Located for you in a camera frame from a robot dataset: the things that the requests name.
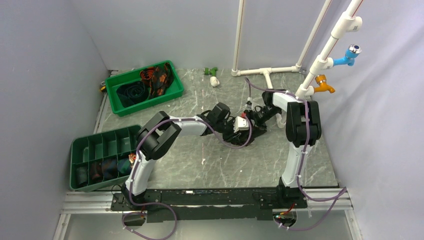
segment white pipe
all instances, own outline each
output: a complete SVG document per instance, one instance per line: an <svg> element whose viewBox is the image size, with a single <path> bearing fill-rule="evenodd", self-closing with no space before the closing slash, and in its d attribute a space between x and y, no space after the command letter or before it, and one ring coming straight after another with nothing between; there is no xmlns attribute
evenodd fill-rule
<svg viewBox="0 0 424 240"><path fill-rule="evenodd" d="M271 82L270 72L267 70L263 71L263 75L265 76L266 85L269 89L273 89L273 83Z"/></svg>
<svg viewBox="0 0 424 240"><path fill-rule="evenodd" d="M249 74L261 74L262 73L262 69L251 69L251 70L241 70L238 71L237 76L240 75L249 75Z"/></svg>
<svg viewBox="0 0 424 240"><path fill-rule="evenodd" d="M297 67L300 68L302 66L305 56L308 53L309 48L311 47L312 41L314 40L315 35L317 34L318 29L320 28L321 22L323 21L323 18L326 15L331 2L332 0L325 0L324 5L321 8L321 12L319 13L318 18L316 19L315 24L313 25L312 31L310 31L310 34L309 34L309 37L307 38L305 46L303 47L299 60L296 63Z"/></svg>
<svg viewBox="0 0 424 240"><path fill-rule="evenodd" d="M342 33L347 32L350 29L350 24L345 24L347 21L355 21L354 15L356 13L356 11L358 10L359 6L361 5L361 3L363 2L363 0L352 0L349 4L349 6L347 7L346 11L342 13L341 17L339 18L339 20L337 21L337 23L335 24L333 30L331 31L331 36L329 37L327 43L325 44L324 48L322 49L321 53L318 55L318 57L316 58L316 60L313 62L312 66L310 67L312 68L316 68L316 66L314 65L324 65L325 61L327 61L328 56L330 55L330 52L333 50L334 46L336 45L337 41L339 40L340 37L334 37L333 35L336 36L343 36ZM358 22L360 22L360 24L362 24L362 20L361 19L357 19ZM303 98L305 97L305 95L310 94L311 91L313 90L312 86L310 86L311 82L314 80L314 77L316 75L311 73L311 71L309 71L309 73L307 74L305 80L303 81L303 83L299 86L299 88L296 91L296 96L298 96L299 98Z"/></svg>
<svg viewBox="0 0 424 240"><path fill-rule="evenodd" d="M297 66L272 67L271 73L299 72L300 69L301 68Z"/></svg>
<svg viewBox="0 0 424 240"><path fill-rule="evenodd" d="M239 58L239 44L240 44L240 35L242 32L242 21L243 21L243 9L245 1L239 0L238 2L238 17L237 17L237 30L235 32L235 46L234 46L234 58L232 61L232 72L237 72L238 58Z"/></svg>

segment green bin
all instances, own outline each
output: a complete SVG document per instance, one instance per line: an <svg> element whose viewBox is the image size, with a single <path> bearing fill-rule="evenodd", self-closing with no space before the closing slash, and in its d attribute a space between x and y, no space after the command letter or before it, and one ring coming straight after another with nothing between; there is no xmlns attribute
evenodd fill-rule
<svg viewBox="0 0 424 240"><path fill-rule="evenodd" d="M140 72L143 71L144 69L152 67L152 66L156 66L156 65L163 65L165 63L169 63L171 65L171 70L174 75L173 82L171 86L169 86L169 88L166 89L165 94L162 96L145 100L143 102L134 104L129 107L124 107L117 95L117 89L121 85L140 81L141 80ZM132 114L137 111L181 97L184 91L183 84L181 83L181 80L177 75L177 71L175 70L174 64L169 60L158 62L150 66L145 66L145 67L135 69L123 74L109 77L108 79L106 79L105 84L106 84L107 94L109 96L110 107L112 108L112 112L120 117L123 117L125 115Z"/></svg>
<svg viewBox="0 0 424 240"><path fill-rule="evenodd" d="M117 161L128 159L129 154L136 152L137 133L141 129L140 125L133 125L75 139L70 153L70 189L91 192L125 182L129 175L122 175L120 172L115 179L103 178L101 182L92 182L89 176L91 163L101 163L106 159L117 159ZM87 185L78 186L77 168L79 167L88 169Z"/></svg>

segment green toy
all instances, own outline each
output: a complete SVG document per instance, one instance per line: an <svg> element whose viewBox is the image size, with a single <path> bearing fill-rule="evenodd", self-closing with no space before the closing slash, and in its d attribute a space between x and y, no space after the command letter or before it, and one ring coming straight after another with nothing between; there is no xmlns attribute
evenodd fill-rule
<svg viewBox="0 0 424 240"><path fill-rule="evenodd" d="M210 84L212 85L212 87L216 87L220 84L220 81L217 79L217 71L218 71L217 67L214 67L214 68L211 68L211 69L209 69L207 67L204 68L204 74L205 75L211 75Z"/></svg>

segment dark cloth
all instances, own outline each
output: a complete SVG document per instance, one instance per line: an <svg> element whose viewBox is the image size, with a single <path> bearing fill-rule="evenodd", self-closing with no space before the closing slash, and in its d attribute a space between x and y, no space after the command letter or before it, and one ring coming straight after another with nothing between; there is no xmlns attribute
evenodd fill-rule
<svg viewBox="0 0 424 240"><path fill-rule="evenodd" d="M76 169L76 184L79 188L89 184L89 169L86 166L80 166Z"/></svg>
<svg viewBox="0 0 424 240"><path fill-rule="evenodd" d="M118 87L116 94L124 108L142 103L149 97L149 90L141 81L124 84Z"/></svg>
<svg viewBox="0 0 424 240"><path fill-rule="evenodd" d="M102 167L100 162L95 161L90 164L90 184L98 184L103 181Z"/></svg>
<svg viewBox="0 0 424 240"><path fill-rule="evenodd" d="M116 179L118 177L118 160L115 158L103 160L101 162L101 172L105 181Z"/></svg>

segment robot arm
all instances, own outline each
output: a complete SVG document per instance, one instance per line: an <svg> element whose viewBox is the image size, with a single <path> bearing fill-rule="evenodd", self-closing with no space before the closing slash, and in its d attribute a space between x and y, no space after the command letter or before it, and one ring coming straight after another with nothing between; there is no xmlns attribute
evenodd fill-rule
<svg viewBox="0 0 424 240"><path fill-rule="evenodd" d="M265 122L272 116L281 111L287 112L285 134L290 141L287 164L281 176L282 184L288 188L298 188L296 175L302 160L302 153L306 144L306 150L303 158L300 175L304 175L308 153L312 146L321 137L321 122L318 103L316 101L307 101L309 122L305 120L305 105L290 95L280 92L262 93L265 106L260 111L245 111L249 119L252 119L255 125L260 125L266 129ZM306 124L309 124L309 142L306 143Z"/></svg>
<svg viewBox="0 0 424 240"><path fill-rule="evenodd" d="M125 198L129 199L132 178L131 198L136 203L143 202L149 176L156 161L168 152L177 137L205 136L213 133L206 124L197 120L202 120L212 126L214 131L222 134L225 142L231 144L242 145L249 136L249 125L246 122L243 124L243 121L246 120L230 116L229 107L219 102L212 110L190 118L193 120L179 120L182 118L168 116L165 112L160 111L139 131L137 142L140 143L150 130L168 119L175 119L175 121L160 126L158 130L161 131L161 134L159 135L159 131L152 132L142 144L130 173L130 176L133 177L129 177L122 187ZM255 135L259 134L256 129L253 129L249 143L255 139Z"/></svg>

